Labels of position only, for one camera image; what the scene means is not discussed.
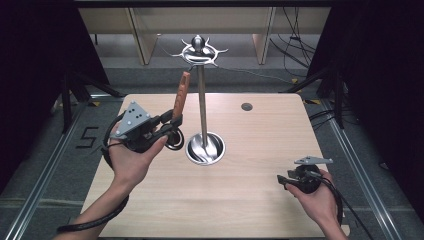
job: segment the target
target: wooden table top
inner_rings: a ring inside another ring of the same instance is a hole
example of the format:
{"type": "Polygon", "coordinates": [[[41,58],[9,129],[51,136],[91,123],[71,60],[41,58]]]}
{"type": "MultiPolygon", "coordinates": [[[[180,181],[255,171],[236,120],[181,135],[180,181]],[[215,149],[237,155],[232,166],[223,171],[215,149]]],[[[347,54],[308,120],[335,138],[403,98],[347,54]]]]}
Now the wooden table top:
{"type": "MultiPolygon", "coordinates": [[[[152,116],[172,109],[174,94],[128,95],[152,116]]],[[[322,237],[301,205],[277,182],[293,161],[322,157],[297,94],[206,94],[207,127],[226,145],[210,166],[192,163],[185,153],[164,148],[147,177],[131,193],[127,207],[108,223],[102,237],[288,238],[322,237]],[[253,106],[251,111],[241,108],[253,106]]],[[[201,132],[198,94],[188,94],[186,138],[201,132]]],[[[85,210],[110,185],[113,172],[100,162],[85,210]]],[[[349,227],[343,226],[346,233],[349,227]]]]}

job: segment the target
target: metal pole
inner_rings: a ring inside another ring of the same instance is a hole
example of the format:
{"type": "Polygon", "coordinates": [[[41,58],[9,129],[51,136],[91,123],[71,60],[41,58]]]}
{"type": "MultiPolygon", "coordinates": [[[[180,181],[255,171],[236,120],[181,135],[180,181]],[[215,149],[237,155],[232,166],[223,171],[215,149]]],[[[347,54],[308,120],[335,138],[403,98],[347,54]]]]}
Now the metal pole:
{"type": "Polygon", "coordinates": [[[205,101],[205,66],[197,66],[197,76],[199,78],[199,106],[200,122],[202,124],[202,143],[203,148],[208,145],[208,131],[206,127],[206,101],[205,101]]]}

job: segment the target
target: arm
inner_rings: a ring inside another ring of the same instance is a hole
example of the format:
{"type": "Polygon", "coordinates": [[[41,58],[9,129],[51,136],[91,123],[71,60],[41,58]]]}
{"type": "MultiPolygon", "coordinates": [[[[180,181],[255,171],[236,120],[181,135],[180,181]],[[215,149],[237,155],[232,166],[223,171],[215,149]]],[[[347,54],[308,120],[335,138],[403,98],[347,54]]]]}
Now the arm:
{"type": "MultiPolygon", "coordinates": [[[[320,171],[324,178],[333,181],[328,172],[320,171]]],[[[327,239],[348,239],[337,221],[334,196],[324,184],[311,194],[305,194],[290,184],[286,187],[299,200],[306,214],[318,224],[327,239]]]]}
{"type": "MultiPolygon", "coordinates": [[[[114,178],[103,195],[87,208],[72,224],[85,223],[101,218],[113,210],[131,193],[137,184],[145,178],[153,158],[162,150],[167,137],[156,141],[146,152],[140,154],[127,149],[123,145],[110,147],[114,178]]],[[[55,240],[67,239],[97,239],[106,224],[79,232],[58,234],[55,240]]]]}

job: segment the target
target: round metal base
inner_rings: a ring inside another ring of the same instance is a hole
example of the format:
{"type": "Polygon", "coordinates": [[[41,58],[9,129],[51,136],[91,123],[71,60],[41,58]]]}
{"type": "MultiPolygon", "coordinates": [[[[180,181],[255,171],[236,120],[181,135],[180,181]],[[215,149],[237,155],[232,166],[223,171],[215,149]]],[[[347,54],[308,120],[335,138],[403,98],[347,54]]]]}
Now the round metal base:
{"type": "Polygon", "coordinates": [[[202,165],[212,165],[224,156],[225,144],[220,136],[208,132],[207,145],[203,146],[202,134],[194,135],[186,145],[186,154],[190,161],[202,165]]]}

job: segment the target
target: wooden handle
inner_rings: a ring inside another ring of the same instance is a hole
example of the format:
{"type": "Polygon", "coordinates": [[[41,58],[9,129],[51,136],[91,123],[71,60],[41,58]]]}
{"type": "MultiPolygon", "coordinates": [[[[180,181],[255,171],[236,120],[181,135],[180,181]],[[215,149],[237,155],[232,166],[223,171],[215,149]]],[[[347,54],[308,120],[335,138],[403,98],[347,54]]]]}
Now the wooden handle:
{"type": "Polygon", "coordinates": [[[190,73],[184,72],[181,76],[180,86],[178,87],[177,96],[174,103],[174,111],[172,112],[172,119],[179,117],[183,114],[184,104],[187,97],[188,87],[190,84],[190,73]]]}

